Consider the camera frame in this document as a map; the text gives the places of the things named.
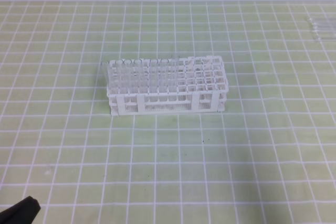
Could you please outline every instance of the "green cutting mat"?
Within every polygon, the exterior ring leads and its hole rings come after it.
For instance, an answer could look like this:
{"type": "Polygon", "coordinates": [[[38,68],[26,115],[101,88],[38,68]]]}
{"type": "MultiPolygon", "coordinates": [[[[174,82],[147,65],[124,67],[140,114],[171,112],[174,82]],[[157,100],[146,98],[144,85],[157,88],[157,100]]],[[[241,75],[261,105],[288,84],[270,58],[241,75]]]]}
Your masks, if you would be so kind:
{"type": "Polygon", "coordinates": [[[336,3],[0,2],[0,210],[35,224],[336,222],[336,3]],[[99,62],[220,55],[224,113],[111,117],[99,62]]]}

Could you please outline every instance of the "test tube rack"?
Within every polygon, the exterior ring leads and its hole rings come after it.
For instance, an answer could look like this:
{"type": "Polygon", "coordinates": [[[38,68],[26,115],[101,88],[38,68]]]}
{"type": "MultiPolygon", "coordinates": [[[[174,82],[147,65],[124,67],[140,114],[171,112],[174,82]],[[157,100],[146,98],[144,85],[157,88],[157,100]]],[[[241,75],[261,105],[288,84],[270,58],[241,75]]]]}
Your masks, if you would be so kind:
{"type": "Polygon", "coordinates": [[[102,62],[112,115],[224,111],[220,56],[102,62]]]}

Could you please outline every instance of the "white grid line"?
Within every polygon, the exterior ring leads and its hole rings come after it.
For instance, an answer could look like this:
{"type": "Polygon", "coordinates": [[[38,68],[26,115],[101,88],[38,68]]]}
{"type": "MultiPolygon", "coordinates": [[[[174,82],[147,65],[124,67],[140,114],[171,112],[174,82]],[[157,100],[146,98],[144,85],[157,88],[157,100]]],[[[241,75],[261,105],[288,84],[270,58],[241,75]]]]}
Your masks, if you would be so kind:
{"type": "MultiPolygon", "coordinates": [[[[58,15],[58,13],[59,13],[59,10],[60,10],[60,6],[58,7],[57,14],[56,14],[56,16],[55,16],[55,20],[54,20],[53,25],[56,23],[56,18],[57,18],[57,15],[58,15]]],[[[46,50],[47,50],[47,46],[48,46],[48,43],[49,43],[49,41],[50,41],[51,35],[52,35],[52,33],[49,34],[48,41],[47,41],[47,43],[46,43],[46,47],[45,47],[45,52],[46,52],[46,50]]],[[[35,82],[36,82],[36,80],[37,80],[37,77],[38,77],[38,74],[37,74],[36,77],[35,77],[33,87],[35,86],[35,82]]],[[[49,110],[49,108],[50,108],[50,102],[48,103],[47,111],[49,110]]],[[[45,115],[45,117],[44,117],[44,119],[43,119],[42,127],[45,125],[46,121],[47,121],[47,114],[45,115]]],[[[39,136],[38,136],[38,140],[37,140],[37,143],[36,143],[36,148],[35,148],[35,150],[34,150],[34,157],[33,157],[33,160],[32,160],[32,162],[31,162],[31,167],[30,167],[30,169],[29,169],[29,174],[28,174],[28,178],[27,178],[27,183],[28,183],[29,180],[30,180],[31,171],[33,170],[33,165],[34,165],[35,158],[36,158],[36,154],[37,154],[37,151],[38,151],[38,148],[37,148],[37,147],[40,145],[40,141],[41,141],[41,135],[42,135],[42,131],[40,131],[40,134],[39,134],[39,136]]],[[[25,190],[24,190],[24,192],[23,192],[23,197],[26,195],[26,191],[27,191],[27,186],[25,187],[25,190]]]]}
{"type": "MultiPolygon", "coordinates": [[[[24,14],[26,13],[26,11],[27,11],[27,9],[28,9],[28,6],[29,6],[29,5],[27,4],[27,6],[26,6],[26,8],[25,8],[25,10],[24,10],[24,14]]],[[[22,59],[22,61],[21,61],[21,64],[20,64],[20,66],[19,66],[19,70],[22,68],[24,59],[25,59],[25,57],[26,57],[26,55],[27,55],[28,46],[27,46],[26,52],[25,52],[25,54],[24,54],[24,56],[23,56],[23,59],[22,59]]],[[[8,97],[11,96],[12,91],[13,91],[13,86],[12,86],[12,88],[11,88],[10,91],[9,91],[8,97]]],[[[27,101],[27,103],[26,103],[26,106],[25,106],[25,109],[24,109],[24,113],[23,113],[23,116],[22,116],[22,118],[21,118],[21,120],[20,120],[20,124],[19,124],[19,127],[18,127],[19,130],[20,130],[21,127],[22,127],[23,120],[24,120],[24,116],[25,116],[25,114],[26,114],[26,112],[27,112],[28,104],[29,104],[29,101],[30,101],[30,99],[31,99],[31,97],[32,97],[32,93],[33,93],[33,90],[30,91],[29,98],[28,98],[28,101],[27,101]]],[[[5,112],[5,109],[7,108],[7,105],[8,105],[8,100],[6,101],[5,106],[4,106],[4,108],[3,108],[3,111],[2,111],[2,113],[1,113],[1,117],[0,117],[0,120],[1,120],[1,121],[2,121],[2,118],[3,118],[3,113],[5,112]]],[[[17,138],[18,138],[18,135],[19,135],[19,130],[17,131],[17,133],[16,133],[16,135],[15,135],[15,139],[14,139],[14,141],[13,141],[13,145],[12,145],[12,147],[14,147],[14,146],[16,145],[16,141],[17,141],[17,138]]],[[[12,148],[12,149],[10,150],[10,154],[9,154],[9,157],[8,157],[7,165],[9,165],[9,163],[10,163],[10,161],[11,161],[11,159],[12,159],[13,151],[14,151],[14,149],[12,148]]],[[[1,188],[2,188],[2,183],[4,182],[4,179],[5,179],[5,176],[6,176],[6,174],[7,174],[7,171],[8,171],[8,166],[5,167],[4,175],[3,175],[3,178],[1,179],[1,183],[0,183],[0,190],[1,190],[1,188]]]]}
{"type": "MultiPolygon", "coordinates": [[[[288,51],[288,48],[287,48],[287,46],[286,46],[286,49],[287,49],[287,54],[288,54],[288,56],[290,57],[290,53],[289,53],[289,51],[288,51]]],[[[300,92],[303,94],[303,91],[302,91],[302,88],[301,88],[301,86],[299,85],[299,88],[300,88],[300,92]]],[[[293,126],[293,123],[292,123],[292,120],[291,120],[291,118],[290,118],[290,116],[288,116],[289,117],[289,122],[290,122],[290,125],[291,126],[293,126]]],[[[296,132],[294,132],[294,137],[295,137],[295,141],[296,141],[296,143],[298,143],[299,141],[298,141],[298,139],[297,139],[297,135],[296,135],[296,132]]],[[[299,157],[300,157],[300,160],[302,161],[302,163],[303,163],[303,159],[302,159],[302,153],[301,153],[301,149],[300,149],[300,147],[298,146],[298,149],[299,149],[299,157]]],[[[309,178],[308,177],[308,172],[307,172],[307,169],[306,169],[306,167],[303,165],[303,170],[304,170],[304,172],[305,172],[305,175],[306,175],[306,177],[307,178],[309,178]]],[[[313,190],[312,190],[312,187],[311,187],[311,183],[309,182],[309,189],[310,189],[310,192],[311,192],[311,194],[312,194],[312,196],[313,196],[313,199],[315,199],[315,197],[314,197],[314,193],[313,193],[313,190]]],[[[314,206],[315,206],[315,209],[316,209],[316,212],[317,212],[317,215],[318,215],[318,218],[319,218],[319,221],[320,222],[322,222],[322,220],[321,220],[321,216],[320,216],[320,213],[319,213],[319,209],[318,209],[318,206],[317,206],[317,204],[316,204],[316,201],[314,201],[314,206]]]]}
{"type": "MultiPolygon", "coordinates": [[[[110,13],[110,8],[111,6],[109,5],[108,7],[108,11],[107,11],[107,16],[106,16],[106,23],[105,23],[105,30],[104,30],[104,36],[103,36],[103,43],[102,43],[102,46],[101,46],[101,51],[103,51],[103,44],[104,44],[104,41],[105,41],[105,36],[106,36],[106,30],[107,30],[107,21],[108,21],[108,15],[110,13]]],[[[97,74],[97,78],[96,78],[96,89],[97,89],[97,83],[98,83],[98,74],[97,74]]],[[[113,117],[111,119],[111,124],[110,124],[110,130],[109,130],[109,146],[111,145],[111,139],[112,139],[112,122],[113,122],[113,117]]],[[[104,204],[104,195],[105,195],[105,186],[106,186],[106,177],[107,177],[107,167],[108,167],[108,162],[109,162],[109,155],[110,155],[110,148],[108,147],[107,148],[107,155],[106,155],[106,164],[105,164],[105,171],[104,171],[104,184],[103,184],[103,188],[102,188],[102,193],[101,193],[101,206],[100,206],[100,209],[99,209],[99,214],[98,214],[98,224],[100,223],[100,220],[101,220],[101,212],[102,212],[102,208],[103,208],[103,204],[104,204]]]]}
{"type": "MultiPolygon", "coordinates": [[[[308,50],[307,50],[307,48],[306,48],[306,46],[305,46],[304,44],[303,44],[303,47],[305,48],[305,51],[306,51],[307,56],[308,56],[308,59],[310,60],[310,56],[309,56],[308,50]]],[[[330,106],[329,106],[329,103],[328,103],[328,101],[327,101],[327,97],[326,97],[326,95],[325,95],[325,93],[324,93],[324,90],[323,90],[323,88],[322,88],[321,82],[320,82],[320,80],[319,80],[319,78],[318,78],[317,73],[315,72],[315,68],[314,68],[314,67],[313,67],[313,71],[314,71],[314,73],[315,73],[315,75],[316,75],[316,77],[317,77],[318,84],[320,85],[320,89],[321,89],[323,98],[326,100],[325,103],[327,104],[327,107],[328,107],[328,110],[329,110],[329,112],[330,112],[331,118],[332,118],[332,120],[333,120],[333,122],[334,122],[334,126],[336,126],[335,116],[334,116],[334,114],[333,114],[333,112],[332,112],[332,110],[331,110],[331,108],[330,108],[330,106]]],[[[305,103],[306,107],[308,107],[308,104],[307,104],[307,101],[306,101],[305,97],[303,97],[303,100],[304,100],[304,103],[305,103]]],[[[310,115],[310,120],[312,121],[312,123],[313,123],[313,125],[314,125],[314,127],[315,127],[315,132],[316,132],[316,134],[317,134],[317,136],[318,136],[317,139],[318,139],[318,141],[319,141],[320,148],[321,148],[321,151],[322,151],[322,153],[323,153],[324,160],[325,160],[325,161],[328,161],[327,156],[325,155],[326,153],[325,153],[324,148],[323,148],[323,146],[322,146],[322,144],[321,144],[321,140],[320,140],[320,138],[319,138],[319,135],[318,135],[318,132],[317,132],[317,129],[316,129],[316,124],[315,124],[315,122],[314,122],[314,120],[313,120],[313,118],[312,118],[312,116],[311,116],[311,113],[310,113],[309,115],[310,115]]],[[[329,174],[330,174],[331,178],[334,179],[333,173],[332,173],[331,168],[330,168],[330,166],[329,166],[328,163],[327,163],[327,168],[328,168],[328,171],[329,171],[329,174]]]]}
{"type": "MultiPolygon", "coordinates": [[[[175,56],[178,57],[176,54],[176,17],[175,17],[175,2],[174,2],[174,42],[175,42],[175,56]]],[[[177,115],[177,140],[178,140],[178,171],[179,171],[179,186],[180,186],[180,217],[181,217],[181,224],[183,224],[183,194],[182,194],[182,168],[181,168],[181,162],[182,162],[182,158],[181,158],[181,133],[180,133],[180,116],[177,115]]]]}
{"type": "MultiPolygon", "coordinates": [[[[135,116],[133,116],[133,128],[135,126],[135,116]]],[[[127,193],[127,208],[126,208],[126,222],[129,223],[129,214],[130,214],[130,198],[131,198],[131,181],[132,181],[132,162],[133,162],[133,144],[134,144],[134,130],[132,131],[132,144],[131,144],[131,161],[130,161],[130,170],[129,170],[129,180],[128,180],[128,193],[127,193]]]]}
{"type": "MultiPolygon", "coordinates": [[[[316,180],[311,180],[315,183],[319,182],[319,183],[329,183],[329,182],[333,182],[333,180],[327,179],[327,180],[320,180],[320,179],[316,179],[316,180]]],[[[286,184],[301,184],[301,183],[307,183],[308,180],[288,180],[286,182],[286,184]]],[[[180,181],[179,180],[169,180],[169,181],[157,181],[157,184],[179,184],[180,181]]],[[[208,181],[209,184],[257,184],[257,182],[254,181],[248,181],[248,180],[209,180],[208,181]]],[[[281,184],[282,180],[263,180],[260,182],[260,184],[281,184]]],[[[129,182],[81,182],[80,185],[86,185],[86,186],[94,186],[94,185],[128,185],[129,182]]],[[[131,182],[131,184],[133,185],[145,185],[145,184],[150,184],[153,185],[153,181],[137,181],[137,182],[131,182]]],[[[204,181],[197,181],[197,180],[184,180],[182,181],[182,184],[204,184],[204,181]]],[[[28,186],[50,186],[51,183],[29,183],[28,186]]],[[[55,186],[75,186],[77,185],[77,183],[54,183],[55,186]]],[[[4,183],[4,186],[6,187],[24,187],[26,186],[25,183],[4,183]]],[[[330,201],[334,201],[334,200],[320,200],[320,202],[330,202],[330,201]]]]}
{"type": "MultiPolygon", "coordinates": [[[[90,18],[89,20],[91,20],[92,18],[92,12],[93,12],[93,6],[91,6],[91,13],[90,13],[90,18]]],[[[85,34],[85,39],[84,41],[87,40],[87,37],[88,37],[88,33],[86,32],[85,34]]],[[[82,50],[82,53],[81,53],[81,56],[80,56],[80,63],[82,62],[82,59],[83,59],[83,54],[84,54],[84,47],[83,47],[83,50],[82,50]]],[[[76,80],[75,80],[75,86],[77,85],[77,81],[78,81],[78,76],[76,76],[76,80]]],[[[95,97],[95,94],[96,94],[96,88],[94,89],[94,92],[93,92],[93,97],[95,97]]],[[[91,110],[90,110],[90,116],[89,116],[89,122],[88,122],[88,126],[90,125],[91,123],[91,114],[92,114],[92,110],[93,110],[93,101],[92,101],[92,105],[91,105],[91,110]]],[[[84,149],[83,149],[83,153],[82,153],[82,158],[81,158],[81,166],[79,168],[79,176],[78,176],[78,185],[77,185],[77,188],[76,188],[76,195],[75,195],[75,204],[77,203],[77,198],[78,198],[78,192],[79,192],[79,182],[81,180],[81,176],[82,176],[82,170],[83,170],[83,163],[84,163],[84,158],[85,158],[85,154],[86,154],[86,146],[87,146],[87,143],[88,143],[88,128],[87,128],[87,134],[86,134],[86,138],[85,138],[85,143],[84,143],[84,149]]],[[[76,208],[75,206],[73,207],[72,209],[72,215],[71,215],[71,224],[74,222],[74,217],[75,217],[75,211],[76,211],[76,208]]]]}
{"type": "MultiPolygon", "coordinates": [[[[232,61],[234,61],[234,56],[233,56],[233,50],[232,50],[232,46],[231,46],[230,36],[229,36],[228,41],[229,41],[229,45],[230,45],[232,61]]],[[[242,95],[240,94],[240,90],[239,90],[239,89],[238,89],[238,94],[239,94],[239,98],[240,98],[240,106],[242,107],[242,110],[243,110],[243,112],[244,112],[244,105],[243,105],[243,102],[242,102],[242,100],[241,100],[242,95]]],[[[244,117],[244,125],[245,125],[245,127],[247,128],[247,123],[246,123],[246,117],[245,117],[245,115],[243,115],[243,117],[244,117]]],[[[246,129],[246,135],[247,135],[248,143],[249,143],[249,146],[250,146],[249,150],[250,150],[250,155],[251,155],[251,161],[252,161],[252,164],[253,164],[253,171],[254,171],[254,174],[255,174],[255,176],[256,176],[256,179],[258,179],[258,178],[257,178],[257,170],[256,170],[256,166],[255,166],[254,158],[253,158],[253,153],[252,153],[252,145],[251,145],[251,141],[250,141],[249,132],[248,132],[247,129],[246,129]]],[[[266,215],[265,215],[265,210],[264,210],[264,204],[261,202],[262,197],[261,197],[261,192],[260,192],[259,183],[257,183],[257,189],[258,189],[258,197],[259,197],[259,199],[260,199],[260,204],[261,204],[261,212],[262,212],[262,216],[263,216],[262,218],[263,218],[264,223],[266,224],[266,223],[267,223],[267,221],[266,221],[266,215]]]]}
{"type": "MultiPolygon", "coordinates": [[[[256,71],[256,67],[254,65],[254,61],[253,60],[252,60],[252,66],[253,66],[254,72],[256,73],[257,71],[256,71]]],[[[257,75],[256,75],[256,80],[257,80],[259,92],[261,94],[261,88],[260,88],[260,85],[259,85],[259,80],[257,78],[257,75]]],[[[264,103],[263,100],[262,100],[262,107],[264,108],[264,111],[267,111],[265,103],[264,103]]],[[[289,198],[288,198],[287,190],[286,190],[286,187],[285,187],[285,182],[283,180],[283,174],[282,174],[282,171],[281,171],[281,167],[280,167],[280,163],[279,163],[279,158],[278,158],[277,150],[276,150],[276,148],[274,146],[274,138],[273,138],[273,135],[272,135],[272,132],[271,132],[271,127],[270,127],[270,123],[269,123],[268,117],[266,117],[266,122],[267,122],[268,130],[269,130],[269,133],[270,133],[270,136],[271,136],[271,140],[272,140],[272,143],[273,143],[273,149],[274,149],[275,157],[276,157],[276,160],[277,160],[277,163],[278,163],[278,168],[279,168],[279,171],[280,171],[280,177],[281,177],[281,180],[282,180],[282,187],[283,187],[283,190],[285,192],[286,201],[288,202],[288,210],[289,210],[289,214],[290,214],[290,219],[294,223],[294,218],[293,218],[292,210],[291,210],[290,205],[289,205],[289,198]]]]}
{"type": "MultiPolygon", "coordinates": [[[[64,57],[65,57],[65,47],[64,47],[64,50],[63,50],[63,53],[62,53],[62,57],[61,57],[61,61],[60,61],[61,63],[63,62],[64,57]]],[[[60,69],[61,69],[61,63],[60,63],[59,66],[58,66],[57,73],[60,72],[60,69]]],[[[55,91],[55,89],[53,89],[53,90],[51,91],[51,95],[50,95],[51,98],[53,97],[53,92],[54,92],[54,91],[55,91]]],[[[74,99],[74,96],[75,96],[75,89],[73,89],[73,91],[72,91],[71,100],[74,99]]],[[[72,104],[71,104],[71,102],[70,102],[70,107],[69,107],[69,110],[68,110],[68,116],[67,116],[65,125],[67,125],[68,122],[69,122],[69,114],[70,114],[70,111],[71,111],[71,105],[72,105],[72,104]]],[[[45,214],[44,214],[44,217],[43,217],[43,224],[46,223],[46,219],[47,219],[47,215],[48,215],[48,210],[49,210],[49,205],[50,205],[50,200],[51,200],[51,194],[52,194],[52,192],[53,192],[52,190],[53,190],[53,186],[54,186],[55,179],[56,179],[56,174],[57,174],[58,164],[59,164],[59,160],[60,160],[61,152],[62,152],[62,146],[63,146],[63,144],[64,144],[65,132],[66,132],[66,131],[63,130],[62,140],[61,140],[60,148],[59,148],[58,155],[57,155],[57,161],[56,161],[56,164],[57,164],[57,165],[55,166],[55,170],[54,170],[54,174],[53,174],[53,179],[52,179],[52,183],[51,183],[51,188],[50,188],[50,192],[49,192],[49,195],[48,195],[48,200],[47,200],[46,210],[45,210],[45,214]]]]}

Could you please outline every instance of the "grid square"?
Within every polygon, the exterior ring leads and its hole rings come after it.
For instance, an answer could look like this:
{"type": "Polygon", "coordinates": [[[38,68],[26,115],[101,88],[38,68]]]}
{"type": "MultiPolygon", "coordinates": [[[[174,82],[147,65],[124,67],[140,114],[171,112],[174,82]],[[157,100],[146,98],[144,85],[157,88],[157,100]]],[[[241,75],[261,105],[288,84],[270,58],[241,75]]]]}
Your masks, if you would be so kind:
{"type": "Polygon", "coordinates": [[[183,183],[182,200],[184,202],[205,202],[206,186],[203,183],[183,183]]]}
{"type": "Polygon", "coordinates": [[[220,224],[225,219],[227,224],[236,223],[235,207],[234,205],[210,205],[211,222],[220,224]]]}
{"type": "Polygon", "coordinates": [[[239,204],[237,206],[237,213],[239,223],[241,224],[249,224],[251,223],[251,220],[253,220],[255,223],[264,222],[264,219],[262,217],[263,213],[260,205],[239,204]]]}
{"type": "Polygon", "coordinates": [[[154,144],[154,143],[155,143],[154,131],[134,130],[134,144],[154,144]]]}
{"type": "Polygon", "coordinates": [[[256,175],[259,181],[281,180],[281,174],[277,164],[256,164],[256,175]]]}
{"type": "Polygon", "coordinates": [[[180,168],[175,164],[157,164],[156,165],[157,181],[177,181],[180,180],[180,168]]]}
{"type": "Polygon", "coordinates": [[[80,181],[84,183],[99,183],[104,181],[104,165],[85,165],[82,167],[80,181]]]}
{"type": "Polygon", "coordinates": [[[253,181],[255,172],[251,164],[231,164],[231,173],[233,181],[253,181]]]}
{"type": "Polygon", "coordinates": [[[80,166],[59,166],[55,175],[55,183],[76,183],[80,166]]]}
{"type": "Polygon", "coordinates": [[[154,185],[153,184],[131,184],[130,202],[153,202],[154,185]]]}
{"type": "Polygon", "coordinates": [[[335,222],[335,203],[318,203],[318,211],[323,222],[335,222]]]}
{"type": "Polygon", "coordinates": [[[286,201],[285,190],[282,183],[259,184],[263,201],[286,201]]]}
{"type": "Polygon", "coordinates": [[[128,198],[128,185],[107,184],[104,191],[104,203],[125,203],[128,198]]]}
{"type": "Polygon", "coordinates": [[[153,206],[131,205],[129,207],[129,224],[153,223],[153,206]]]}
{"type": "Polygon", "coordinates": [[[180,185],[157,184],[156,202],[180,202],[180,185]]]}
{"type": "Polygon", "coordinates": [[[182,164],[181,174],[183,181],[203,181],[204,166],[203,164],[182,164]]]}
{"type": "Polygon", "coordinates": [[[264,209],[267,222],[276,224],[291,223],[291,215],[287,204],[265,205],[264,209]]]}
{"type": "Polygon", "coordinates": [[[100,203],[102,185],[79,185],[77,203],[94,204],[100,203]]]}
{"type": "MultiPolygon", "coordinates": [[[[189,134],[186,134],[186,137],[183,137],[183,132],[180,132],[180,138],[181,138],[181,143],[183,139],[189,139],[189,137],[191,137],[189,134]]],[[[160,144],[177,144],[178,143],[178,139],[179,139],[179,133],[178,131],[157,131],[156,132],[156,143],[158,145],[160,144]]]]}
{"type": "Polygon", "coordinates": [[[316,208],[313,203],[300,203],[290,205],[294,222],[319,222],[316,208]]]}
{"type": "Polygon", "coordinates": [[[73,204],[75,201],[77,186],[53,186],[51,192],[51,204],[73,204]]]}
{"type": "Polygon", "coordinates": [[[255,183],[235,183],[235,197],[237,202],[258,202],[258,187],[255,183]]]}
{"type": "Polygon", "coordinates": [[[208,184],[209,201],[230,202],[233,201],[233,192],[230,184],[210,183],[208,184]]]}
{"type": "Polygon", "coordinates": [[[209,224],[206,205],[183,205],[184,224],[209,224]]]}
{"type": "MultiPolygon", "coordinates": [[[[133,182],[148,182],[154,180],[154,165],[132,165],[131,172],[131,181],[133,182]]],[[[126,171],[122,170],[122,179],[125,177],[126,171]]]]}
{"type": "Polygon", "coordinates": [[[157,223],[161,224],[181,224],[181,210],[179,206],[158,205],[155,207],[155,217],[157,223]]]}

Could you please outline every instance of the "test tube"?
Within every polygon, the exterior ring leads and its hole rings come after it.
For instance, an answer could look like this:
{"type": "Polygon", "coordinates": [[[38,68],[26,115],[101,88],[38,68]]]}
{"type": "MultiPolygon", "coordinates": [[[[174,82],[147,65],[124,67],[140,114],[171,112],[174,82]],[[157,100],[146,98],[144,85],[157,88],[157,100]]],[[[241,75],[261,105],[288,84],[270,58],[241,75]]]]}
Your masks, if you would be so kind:
{"type": "Polygon", "coordinates": [[[169,83],[169,91],[170,92],[176,92],[177,88],[177,77],[179,75],[179,61],[178,61],[177,55],[174,55],[174,57],[171,60],[170,64],[170,83],[169,83]]]}
{"type": "Polygon", "coordinates": [[[124,70],[124,83],[127,89],[127,93],[130,94],[133,92],[133,78],[134,75],[132,69],[132,60],[126,59],[123,61],[123,70],[124,70]]]}
{"type": "Polygon", "coordinates": [[[160,92],[167,92],[167,79],[168,79],[168,64],[167,59],[162,59],[160,62],[160,92]]]}
{"type": "MultiPolygon", "coordinates": [[[[157,76],[158,76],[158,63],[159,61],[157,59],[153,60],[151,59],[149,62],[149,92],[154,94],[158,91],[158,83],[157,83],[157,76]]],[[[156,102],[158,100],[157,97],[152,96],[151,101],[156,102]]]]}
{"type": "Polygon", "coordinates": [[[123,71],[122,71],[122,60],[115,61],[115,70],[117,72],[117,87],[120,94],[124,94],[125,90],[123,89],[122,78],[123,78],[123,71]]]}
{"type": "Polygon", "coordinates": [[[142,60],[141,59],[136,59],[134,60],[134,72],[135,72],[135,83],[137,84],[136,86],[140,90],[142,89],[143,86],[143,66],[142,66],[142,60]]]}

